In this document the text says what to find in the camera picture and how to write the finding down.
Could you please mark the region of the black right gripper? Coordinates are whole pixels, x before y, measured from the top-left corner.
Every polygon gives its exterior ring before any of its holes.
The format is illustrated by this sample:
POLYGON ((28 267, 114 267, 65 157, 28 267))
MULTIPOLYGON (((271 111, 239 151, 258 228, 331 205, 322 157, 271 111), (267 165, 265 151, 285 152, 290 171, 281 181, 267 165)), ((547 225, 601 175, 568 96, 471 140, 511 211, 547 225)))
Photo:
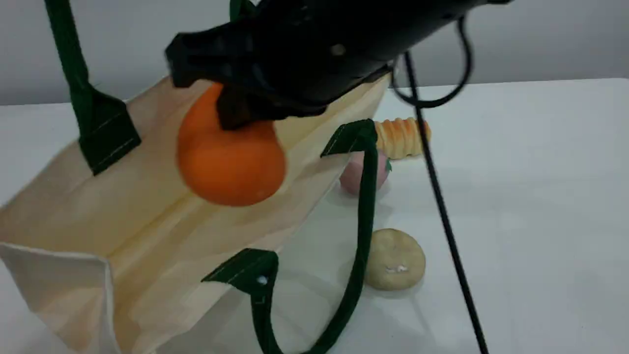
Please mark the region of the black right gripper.
POLYGON ((337 38, 316 4, 230 4, 228 23, 176 34, 165 56, 176 88, 222 85, 216 111, 227 131, 321 115, 390 70, 337 38))

